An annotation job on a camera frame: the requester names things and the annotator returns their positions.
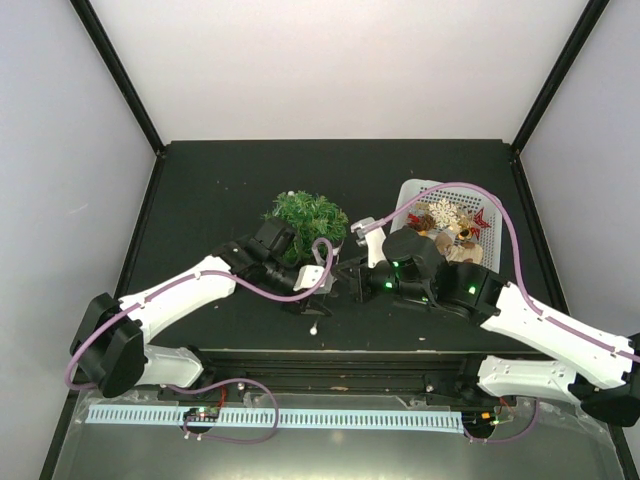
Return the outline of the small green christmas tree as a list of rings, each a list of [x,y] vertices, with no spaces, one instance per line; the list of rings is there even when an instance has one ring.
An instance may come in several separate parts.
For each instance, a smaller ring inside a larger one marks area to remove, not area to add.
[[[303,190],[282,192],[273,203],[263,218],[277,217],[297,232],[296,239],[283,256],[287,263],[306,263],[312,259],[312,245],[318,238],[329,240],[334,247],[340,246],[346,238],[349,222],[346,213],[324,195]]]

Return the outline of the white perforated plastic basket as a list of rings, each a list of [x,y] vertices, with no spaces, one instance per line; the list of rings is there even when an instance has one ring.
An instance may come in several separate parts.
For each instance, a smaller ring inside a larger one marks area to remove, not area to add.
[[[403,183],[398,194],[397,205],[404,206],[414,196],[419,199],[408,210],[394,218],[391,223],[391,231],[396,231],[407,226],[409,214],[422,216],[429,214],[428,204],[437,202],[441,198],[447,198],[458,206],[459,220],[448,228],[435,226],[426,237],[435,239],[436,235],[445,231],[454,241],[460,244],[470,241],[479,244],[484,257],[480,265],[495,272],[500,270],[501,240],[502,240],[502,215],[484,194],[478,193],[467,187],[447,187],[431,193],[426,191],[438,183],[431,180],[410,179]],[[492,225],[491,228],[481,231],[473,229],[472,216],[480,208],[483,208],[484,218]]]

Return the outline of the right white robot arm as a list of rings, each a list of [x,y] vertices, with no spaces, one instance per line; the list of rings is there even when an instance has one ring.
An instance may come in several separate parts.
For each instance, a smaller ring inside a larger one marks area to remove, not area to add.
[[[387,293],[517,340],[547,360],[485,356],[454,379],[467,402],[528,396],[579,406],[619,427],[639,419],[639,339],[591,327],[532,300],[524,289],[481,265],[449,261],[436,243],[403,228],[369,240],[367,255],[333,269],[355,301]]]

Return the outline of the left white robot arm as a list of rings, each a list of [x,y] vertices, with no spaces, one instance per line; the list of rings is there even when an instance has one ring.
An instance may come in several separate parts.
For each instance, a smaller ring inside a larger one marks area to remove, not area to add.
[[[107,293],[92,299],[70,346],[65,382],[79,389],[75,371],[107,398],[141,385],[158,385],[207,397],[215,376],[196,349],[167,348],[153,340],[195,310],[243,287],[278,303],[301,302],[327,283],[335,258],[326,238],[312,244],[314,264],[296,266],[284,255],[297,240],[296,230],[279,218],[266,220],[254,235],[217,247],[185,272],[119,299]]]

